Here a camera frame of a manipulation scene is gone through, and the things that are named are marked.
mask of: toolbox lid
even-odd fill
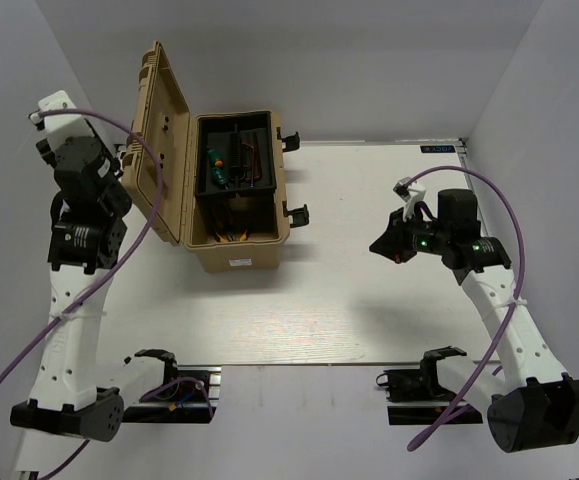
[[[138,80],[133,130],[151,146],[162,167],[163,196],[153,229],[162,240],[177,245],[182,242],[185,224],[191,116],[160,42],[142,57]],[[122,185],[143,215],[149,216],[156,197],[156,167],[138,142],[129,141]]]

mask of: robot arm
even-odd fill
[[[65,92],[38,105],[75,108]],[[131,199],[118,181],[119,162],[84,117],[32,115],[32,121],[45,134],[36,146],[60,187],[51,208],[51,322],[116,264]],[[12,425],[109,441],[126,407],[177,377],[173,355],[158,350],[138,352],[101,375],[96,350],[110,284],[63,315],[48,335],[36,382],[28,400],[12,408]]]
[[[439,192],[434,218],[422,201],[424,187],[416,182],[406,186],[407,181],[394,188],[406,207],[390,215],[387,230],[370,251],[395,263],[407,262],[418,252],[439,255],[492,339],[509,304],[517,303],[496,348],[504,380],[481,375],[465,400],[487,417],[496,443],[506,452],[575,442],[579,380],[571,378],[549,349],[524,302],[513,299],[511,261],[498,239],[480,236],[475,195],[462,189]],[[424,220],[423,213],[431,219]],[[458,392],[474,368],[473,360],[458,348],[431,350],[420,362],[421,383],[437,398],[447,390]]]

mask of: toolbox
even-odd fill
[[[162,240],[184,245],[209,273],[277,268],[290,229],[309,223],[306,205],[287,207],[283,152],[299,148],[298,133],[283,138],[271,111],[191,116],[159,42],[143,56],[138,80],[133,129],[162,168],[153,229]],[[156,168],[129,141],[122,184],[148,216]]]

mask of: table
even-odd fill
[[[416,145],[286,154],[288,206],[307,203],[311,224],[291,232],[280,268],[209,275],[184,247],[150,234],[111,287],[99,361],[164,348],[189,365],[389,364],[450,344],[479,358],[487,332],[438,257],[396,266],[368,251],[403,205],[397,180],[443,164],[459,165],[457,155]],[[457,172],[423,183],[434,211],[438,190],[466,187]],[[143,222],[128,215],[125,248]]]

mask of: gray wall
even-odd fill
[[[35,103],[65,89],[85,96],[32,0],[0,0],[0,371],[47,322],[51,169],[35,152],[26,120]],[[0,478],[9,478],[20,431],[9,409],[29,393],[40,350],[0,390]]]
[[[315,140],[469,134],[541,0],[38,0],[92,105],[133,118],[164,43],[192,113],[271,108]]]
[[[542,5],[469,145],[473,166],[511,197],[527,243],[525,296],[579,377],[579,2]],[[498,202],[484,207],[515,252]]]

